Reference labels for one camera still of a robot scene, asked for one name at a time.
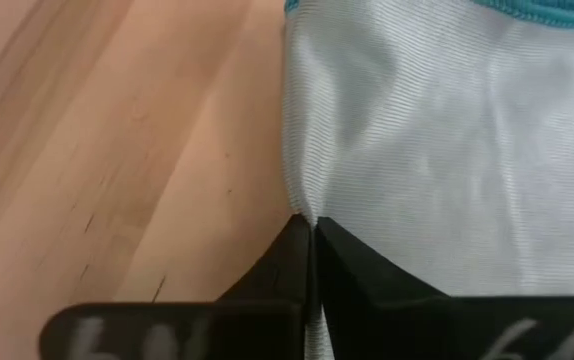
black plastic piece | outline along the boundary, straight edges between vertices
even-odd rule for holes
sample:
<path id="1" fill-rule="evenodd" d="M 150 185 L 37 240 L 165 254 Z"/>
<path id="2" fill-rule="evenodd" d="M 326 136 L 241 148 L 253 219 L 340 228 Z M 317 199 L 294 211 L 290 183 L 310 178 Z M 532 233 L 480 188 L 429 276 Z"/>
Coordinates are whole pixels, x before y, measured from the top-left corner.
<path id="1" fill-rule="evenodd" d="M 316 243 L 336 360 L 574 360 L 574 297 L 451 298 L 331 219 Z"/>
<path id="2" fill-rule="evenodd" d="M 300 360 L 320 302 L 337 360 L 574 360 L 574 297 L 449 297 L 333 220 L 312 234 L 302 216 L 220 300 L 66 309 L 41 357 Z"/>

wood plank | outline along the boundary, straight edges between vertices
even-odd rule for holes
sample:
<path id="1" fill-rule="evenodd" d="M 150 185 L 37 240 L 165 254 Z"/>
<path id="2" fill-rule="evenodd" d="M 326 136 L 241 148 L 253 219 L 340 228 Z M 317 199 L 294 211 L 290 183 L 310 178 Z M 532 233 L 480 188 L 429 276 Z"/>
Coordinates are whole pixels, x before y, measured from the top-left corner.
<path id="1" fill-rule="evenodd" d="M 25 23 L 47 23 L 35 48 L 0 61 L 0 359 L 35 359 L 68 304 L 151 301 L 160 273 L 160 299 L 213 298 L 268 246 L 281 7 L 67 0 Z"/>

wood grain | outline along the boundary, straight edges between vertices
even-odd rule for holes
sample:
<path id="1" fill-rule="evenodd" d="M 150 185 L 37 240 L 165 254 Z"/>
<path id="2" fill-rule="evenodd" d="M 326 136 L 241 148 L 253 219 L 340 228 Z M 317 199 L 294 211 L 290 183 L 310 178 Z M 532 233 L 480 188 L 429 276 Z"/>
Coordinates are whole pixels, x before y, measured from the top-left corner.
<path id="1" fill-rule="evenodd" d="M 0 30 L 0 359 L 37 358 L 69 304 L 215 298 L 290 214 L 280 1 L 23 6 Z"/>

light blue fabric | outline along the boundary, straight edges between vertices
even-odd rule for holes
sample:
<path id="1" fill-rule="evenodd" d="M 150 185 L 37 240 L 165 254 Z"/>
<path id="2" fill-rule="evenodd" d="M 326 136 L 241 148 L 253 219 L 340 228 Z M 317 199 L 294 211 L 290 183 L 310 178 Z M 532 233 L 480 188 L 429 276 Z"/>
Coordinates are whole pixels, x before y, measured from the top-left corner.
<path id="1" fill-rule="evenodd" d="M 285 14 L 289 14 L 291 11 L 298 7 L 299 0 L 286 0 L 285 1 Z"/>
<path id="2" fill-rule="evenodd" d="M 515 18 L 574 28 L 574 0 L 474 0 Z"/>

shiny fabric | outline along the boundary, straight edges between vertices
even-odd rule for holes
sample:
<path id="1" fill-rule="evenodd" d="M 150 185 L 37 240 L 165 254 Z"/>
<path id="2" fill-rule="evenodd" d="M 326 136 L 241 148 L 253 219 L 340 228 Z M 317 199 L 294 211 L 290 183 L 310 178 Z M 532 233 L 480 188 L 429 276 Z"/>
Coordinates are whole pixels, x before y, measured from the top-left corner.
<path id="1" fill-rule="evenodd" d="M 449 294 L 574 294 L 574 30 L 301 0 L 286 56 L 285 173 L 310 221 Z M 323 330 L 310 358 L 332 358 Z"/>

